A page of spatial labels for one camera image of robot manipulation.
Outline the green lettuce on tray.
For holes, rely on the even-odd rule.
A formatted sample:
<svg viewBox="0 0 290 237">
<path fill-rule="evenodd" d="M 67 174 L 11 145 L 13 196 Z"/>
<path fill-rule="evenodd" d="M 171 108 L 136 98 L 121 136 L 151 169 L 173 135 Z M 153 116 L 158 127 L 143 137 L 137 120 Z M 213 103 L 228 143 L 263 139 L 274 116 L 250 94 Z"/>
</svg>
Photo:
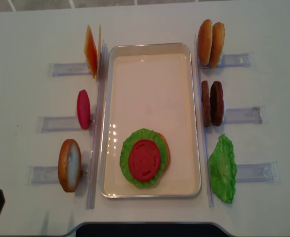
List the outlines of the green lettuce on tray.
<svg viewBox="0 0 290 237">
<path fill-rule="evenodd" d="M 133 176 L 131 175 L 131 173 L 129 171 L 129 167 L 128 167 L 128 156 L 129 156 L 129 153 L 130 153 L 133 145 L 137 141 L 143 140 L 143 139 L 153 141 L 157 145 L 157 147 L 160 151 L 160 156 L 161 156 L 161 163 L 160 163 L 160 168 L 159 168 L 158 172 L 151 180 L 149 180 L 147 182 L 140 182 L 140 181 L 136 180 L 135 178 L 133 178 Z M 168 145 L 167 145 L 165 138 L 161 134 L 159 134 L 153 130 L 148 130 L 146 128 L 142 128 L 142 129 L 139 129 L 139 130 L 133 132 L 123 142 L 121 155 L 120 155 L 120 167 L 121 167 L 123 176 L 126 178 L 126 180 L 128 180 L 135 187 L 137 187 L 137 188 L 152 187 L 156 184 L 156 182 L 158 181 L 161 174 L 165 171 L 165 169 L 168 165 L 169 157 L 170 157 L 170 152 L 169 152 L 169 148 L 168 148 Z"/>
</svg>

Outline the red tomato slice on tray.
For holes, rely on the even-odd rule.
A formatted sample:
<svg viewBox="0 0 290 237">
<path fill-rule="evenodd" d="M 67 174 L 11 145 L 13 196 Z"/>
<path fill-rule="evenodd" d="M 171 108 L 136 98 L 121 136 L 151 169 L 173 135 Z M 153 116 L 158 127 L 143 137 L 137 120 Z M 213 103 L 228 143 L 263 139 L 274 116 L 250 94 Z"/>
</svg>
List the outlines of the red tomato slice on tray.
<svg viewBox="0 0 290 237">
<path fill-rule="evenodd" d="M 151 140 L 137 141 L 128 156 L 129 171 L 140 182 L 151 180 L 158 172 L 160 163 L 160 151 Z"/>
</svg>

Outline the dark brown meat patty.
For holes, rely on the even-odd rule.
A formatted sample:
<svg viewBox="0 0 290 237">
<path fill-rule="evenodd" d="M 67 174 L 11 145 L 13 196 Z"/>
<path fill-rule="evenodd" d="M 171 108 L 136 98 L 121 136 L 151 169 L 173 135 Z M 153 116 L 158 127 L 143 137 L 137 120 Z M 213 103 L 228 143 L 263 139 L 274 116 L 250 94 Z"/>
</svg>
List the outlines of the dark brown meat patty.
<svg viewBox="0 0 290 237">
<path fill-rule="evenodd" d="M 215 81 L 210 89 L 211 122 L 214 126 L 221 126 L 224 114 L 224 100 L 222 84 Z"/>
</svg>

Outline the pale yellow cheese slice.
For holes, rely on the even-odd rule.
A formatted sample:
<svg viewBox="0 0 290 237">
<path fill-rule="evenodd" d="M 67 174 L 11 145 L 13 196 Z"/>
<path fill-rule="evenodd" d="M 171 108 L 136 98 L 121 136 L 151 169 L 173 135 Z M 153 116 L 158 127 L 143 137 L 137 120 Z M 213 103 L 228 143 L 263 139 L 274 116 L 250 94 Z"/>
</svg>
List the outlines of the pale yellow cheese slice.
<svg viewBox="0 0 290 237">
<path fill-rule="evenodd" d="M 99 39 L 98 39 L 98 51 L 97 51 L 97 75 L 96 79 L 100 77 L 100 65 L 101 65 L 101 25 L 99 25 Z"/>
</svg>

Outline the orange cheese slice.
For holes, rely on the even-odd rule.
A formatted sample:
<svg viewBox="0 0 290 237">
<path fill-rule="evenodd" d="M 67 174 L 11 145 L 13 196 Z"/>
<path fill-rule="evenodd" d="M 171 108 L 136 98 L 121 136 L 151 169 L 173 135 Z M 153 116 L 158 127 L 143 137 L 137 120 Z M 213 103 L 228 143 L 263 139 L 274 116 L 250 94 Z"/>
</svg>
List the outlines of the orange cheese slice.
<svg viewBox="0 0 290 237">
<path fill-rule="evenodd" d="M 90 26 L 87 26 L 86 35 L 85 35 L 85 44 L 84 44 L 84 54 L 90 68 L 92 77 L 95 78 L 97 73 L 97 49 L 95 46 L 93 34 Z"/>
</svg>

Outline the standing green lettuce leaf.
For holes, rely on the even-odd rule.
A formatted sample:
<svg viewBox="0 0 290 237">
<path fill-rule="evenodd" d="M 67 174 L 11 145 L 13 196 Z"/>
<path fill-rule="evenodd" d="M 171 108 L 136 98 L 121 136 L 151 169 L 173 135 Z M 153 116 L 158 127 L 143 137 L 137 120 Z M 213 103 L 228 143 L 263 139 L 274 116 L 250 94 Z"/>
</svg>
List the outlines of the standing green lettuce leaf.
<svg viewBox="0 0 290 237">
<path fill-rule="evenodd" d="M 231 204 L 236 192 L 237 165 L 233 143 L 225 134 L 218 137 L 209 158 L 209 171 L 213 193 L 224 203 Z"/>
</svg>

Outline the clear holder for tomato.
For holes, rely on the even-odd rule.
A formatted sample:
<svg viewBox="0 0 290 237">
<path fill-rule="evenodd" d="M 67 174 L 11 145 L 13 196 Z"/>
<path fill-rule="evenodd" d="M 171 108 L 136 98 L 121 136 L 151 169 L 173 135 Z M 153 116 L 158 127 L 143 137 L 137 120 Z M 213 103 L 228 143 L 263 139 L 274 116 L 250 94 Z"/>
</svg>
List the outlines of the clear holder for tomato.
<svg viewBox="0 0 290 237">
<path fill-rule="evenodd" d="M 81 131 L 77 117 L 42 117 L 38 116 L 36 132 L 69 132 Z"/>
</svg>

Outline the clear holder for patties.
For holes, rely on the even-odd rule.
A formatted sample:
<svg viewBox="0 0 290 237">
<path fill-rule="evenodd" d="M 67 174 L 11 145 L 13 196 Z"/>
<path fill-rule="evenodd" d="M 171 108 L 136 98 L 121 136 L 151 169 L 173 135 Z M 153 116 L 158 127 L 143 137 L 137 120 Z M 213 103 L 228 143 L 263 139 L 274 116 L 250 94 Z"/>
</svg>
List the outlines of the clear holder for patties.
<svg viewBox="0 0 290 237">
<path fill-rule="evenodd" d="M 267 123 L 265 106 L 250 108 L 226 109 L 223 116 L 223 124 L 262 124 Z"/>
</svg>

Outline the clear holder for lettuce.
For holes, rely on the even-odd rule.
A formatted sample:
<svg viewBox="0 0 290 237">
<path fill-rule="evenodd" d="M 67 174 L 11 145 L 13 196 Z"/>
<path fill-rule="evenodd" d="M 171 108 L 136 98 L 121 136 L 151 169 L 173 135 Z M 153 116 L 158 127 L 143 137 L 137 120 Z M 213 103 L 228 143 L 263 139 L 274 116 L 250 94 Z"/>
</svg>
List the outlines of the clear holder for lettuce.
<svg viewBox="0 0 290 237">
<path fill-rule="evenodd" d="M 236 182 L 280 182 L 278 163 L 273 161 L 259 164 L 238 164 Z"/>
</svg>

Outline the white rectangular metal tray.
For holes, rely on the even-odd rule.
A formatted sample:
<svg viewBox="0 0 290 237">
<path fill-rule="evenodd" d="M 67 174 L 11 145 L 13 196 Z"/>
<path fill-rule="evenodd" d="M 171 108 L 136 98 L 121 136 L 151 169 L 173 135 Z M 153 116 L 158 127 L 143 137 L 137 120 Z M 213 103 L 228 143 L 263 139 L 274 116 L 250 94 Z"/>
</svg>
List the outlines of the white rectangular metal tray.
<svg viewBox="0 0 290 237">
<path fill-rule="evenodd" d="M 201 187 L 190 49 L 183 43 L 116 46 L 109 54 L 98 185 L 107 198 L 191 197 Z M 152 187 L 123 176 L 123 142 L 146 128 L 161 134 L 170 162 Z"/>
</svg>

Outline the standing bun top left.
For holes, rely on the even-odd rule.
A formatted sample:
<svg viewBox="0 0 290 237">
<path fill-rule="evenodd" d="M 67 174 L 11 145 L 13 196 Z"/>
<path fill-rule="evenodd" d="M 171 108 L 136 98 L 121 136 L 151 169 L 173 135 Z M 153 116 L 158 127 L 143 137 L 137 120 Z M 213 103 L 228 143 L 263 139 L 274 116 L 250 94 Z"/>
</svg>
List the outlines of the standing bun top left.
<svg viewBox="0 0 290 237">
<path fill-rule="evenodd" d="M 82 156 L 78 143 L 74 139 L 63 142 L 58 160 L 58 179 L 63 190 L 75 192 L 81 177 Z"/>
</svg>

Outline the sesame bun half outer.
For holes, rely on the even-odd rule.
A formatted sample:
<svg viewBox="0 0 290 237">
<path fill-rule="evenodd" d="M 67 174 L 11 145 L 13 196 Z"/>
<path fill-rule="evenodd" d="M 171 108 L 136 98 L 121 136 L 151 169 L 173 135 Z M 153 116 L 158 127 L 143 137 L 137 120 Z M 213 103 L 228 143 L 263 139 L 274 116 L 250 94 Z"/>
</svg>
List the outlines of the sesame bun half outer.
<svg viewBox="0 0 290 237">
<path fill-rule="evenodd" d="M 208 65 L 212 47 L 212 21 L 205 20 L 198 32 L 198 57 L 202 65 Z"/>
</svg>

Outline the clear holder for bun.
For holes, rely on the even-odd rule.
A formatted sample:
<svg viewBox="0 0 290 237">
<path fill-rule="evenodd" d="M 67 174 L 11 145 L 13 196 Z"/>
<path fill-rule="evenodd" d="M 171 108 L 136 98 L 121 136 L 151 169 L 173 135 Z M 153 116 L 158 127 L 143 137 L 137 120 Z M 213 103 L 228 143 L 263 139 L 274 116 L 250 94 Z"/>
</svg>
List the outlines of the clear holder for bun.
<svg viewBox="0 0 290 237">
<path fill-rule="evenodd" d="M 81 167 L 81 177 L 79 183 L 86 183 L 89 176 L 89 165 L 83 164 Z M 50 185 L 60 184 L 57 166 L 29 166 L 27 185 Z"/>
</svg>

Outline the long clear left rail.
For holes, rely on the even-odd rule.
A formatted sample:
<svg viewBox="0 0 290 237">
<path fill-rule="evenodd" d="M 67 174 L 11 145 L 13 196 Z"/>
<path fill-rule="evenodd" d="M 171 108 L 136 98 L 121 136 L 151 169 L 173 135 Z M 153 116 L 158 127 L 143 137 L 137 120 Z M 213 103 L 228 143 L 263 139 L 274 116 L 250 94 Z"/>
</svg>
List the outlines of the long clear left rail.
<svg viewBox="0 0 290 237">
<path fill-rule="evenodd" d="M 98 170 L 98 158 L 100 153 L 101 132 L 103 131 L 103 111 L 104 111 L 104 90 L 106 87 L 106 80 L 104 79 L 104 71 L 106 70 L 106 62 L 108 55 L 107 44 L 102 40 L 101 59 L 100 59 L 100 78 L 98 80 L 98 94 L 97 104 L 95 110 L 95 123 L 94 123 L 94 135 L 93 146 L 91 151 L 90 160 L 90 172 L 89 183 L 87 191 L 86 208 L 93 209 L 95 206 L 95 194 L 96 194 L 96 182 L 97 182 L 97 170 Z"/>
</svg>

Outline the long clear rail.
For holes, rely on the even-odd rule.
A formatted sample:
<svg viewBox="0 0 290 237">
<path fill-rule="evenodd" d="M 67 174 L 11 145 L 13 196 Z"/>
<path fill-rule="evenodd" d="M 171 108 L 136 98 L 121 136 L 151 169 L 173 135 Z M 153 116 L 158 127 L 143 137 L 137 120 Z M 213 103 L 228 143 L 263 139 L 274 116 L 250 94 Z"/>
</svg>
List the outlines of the long clear rail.
<svg viewBox="0 0 290 237">
<path fill-rule="evenodd" d="M 200 120 L 201 120 L 201 127 L 202 127 L 202 144 L 203 144 L 203 152 L 204 152 L 204 164 L 205 164 L 205 174 L 206 174 L 206 187 L 207 187 L 207 198 L 208 198 L 208 205 L 209 207 L 214 207 L 213 202 L 213 193 L 211 190 L 210 185 L 210 176 L 209 176 L 209 165 L 208 165 L 208 147 L 207 147 L 207 134 L 206 134 L 206 127 L 204 126 L 204 110 L 202 104 L 202 81 L 201 81 L 201 70 L 200 70 L 200 63 L 198 57 L 198 35 L 195 34 L 195 61 L 196 61 L 196 76 L 197 76 L 197 83 L 198 83 L 198 93 L 200 98 Z"/>
<path fill-rule="evenodd" d="M 100 59 L 100 78 L 98 80 L 98 94 L 97 104 L 95 110 L 95 123 L 94 123 L 94 135 L 93 146 L 91 151 L 90 160 L 90 172 L 89 183 L 87 191 L 86 208 L 93 209 L 95 206 L 95 194 L 96 194 L 96 182 L 97 182 L 97 170 L 98 170 L 98 158 L 100 153 L 101 132 L 103 131 L 103 111 L 104 111 L 104 90 L 106 87 L 106 80 L 104 79 L 104 71 L 106 70 L 106 62 L 108 55 L 107 44 L 102 40 L 101 59 Z"/>
</svg>

